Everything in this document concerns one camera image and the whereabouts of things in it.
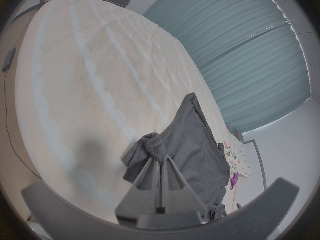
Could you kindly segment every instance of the gray garment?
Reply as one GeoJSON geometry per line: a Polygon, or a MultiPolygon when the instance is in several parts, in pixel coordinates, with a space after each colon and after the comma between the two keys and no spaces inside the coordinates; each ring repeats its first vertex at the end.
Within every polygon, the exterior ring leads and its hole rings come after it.
{"type": "Polygon", "coordinates": [[[230,166],[224,146],[214,140],[193,92],[184,97],[172,123],[161,134],[144,135],[123,157],[128,167],[123,179],[133,183],[151,155],[162,163],[165,154],[207,207],[208,218],[221,218],[230,166]]]}

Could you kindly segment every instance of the green curtain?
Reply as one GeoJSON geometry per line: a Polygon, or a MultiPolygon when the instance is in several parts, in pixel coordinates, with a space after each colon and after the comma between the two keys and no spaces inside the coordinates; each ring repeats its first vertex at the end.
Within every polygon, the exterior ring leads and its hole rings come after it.
{"type": "Polygon", "coordinates": [[[144,16],[184,45],[231,131],[273,122],[311,96],[300,44],[272,0],[157,0],[144,16]]]}

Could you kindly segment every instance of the purple garment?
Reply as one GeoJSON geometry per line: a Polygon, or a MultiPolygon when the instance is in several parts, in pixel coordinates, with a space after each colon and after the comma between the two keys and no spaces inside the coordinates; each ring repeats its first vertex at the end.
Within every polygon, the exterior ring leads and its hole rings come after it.
{"type": "Polygon", "coordinates": [[[234,172],[233,175],[232,175],[232,178],[230,179],[230,189],[232,190],[233,187],[235,186],[235,184],[237,183],[238,181],[238,177],[239,177],[239,174],[238,174],[238,171],[237,172],[234,172]]]}

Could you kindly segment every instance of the teal curtain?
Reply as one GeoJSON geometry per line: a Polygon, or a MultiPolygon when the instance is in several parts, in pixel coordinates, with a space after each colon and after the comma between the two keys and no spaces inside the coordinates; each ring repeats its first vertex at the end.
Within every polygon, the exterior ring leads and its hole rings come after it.
{"type": "Polygon", "coordinates": [[[273,122],[311,96],[300,44],[272,0],[157,0],[144,16],[184,45],[232,131],[273,122]]]}

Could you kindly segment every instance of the wooden floor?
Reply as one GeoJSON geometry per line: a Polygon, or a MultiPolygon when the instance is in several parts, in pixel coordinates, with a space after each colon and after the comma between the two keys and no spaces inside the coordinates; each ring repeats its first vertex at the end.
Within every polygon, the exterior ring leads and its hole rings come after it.
{"type": "Polygon", "coordinates": [[[39,174],[30,160],[19,130],[15,110],[14,82],[19,50],[28,28],[25,28],[25,26],[29,25],[28,22],[30,21],[30,18],[35,14],[36,10],[18,18],[7,28],[7,30],[5,30],[4,33],[2,33],[2,38],[0,40],[1,66],[4,63],[8,51],[14,47],[15,42],[18,40],[15,46],[16,53],[11,64],[11,68],[4,74],[2,72],[0,73],[0,186],[4,196],[10,200],[13,208],[24,221],[27,220],[31,213],[22,199],[21,190],[38,179],[27,167],[29,167],[38,176],[39,174]],[[8,132],[6,130],[5,99],[7,106],[8,132]],[[11,138],[12,146],[19,157],[17,157],[11,147],[8,133],[11,138]]]}

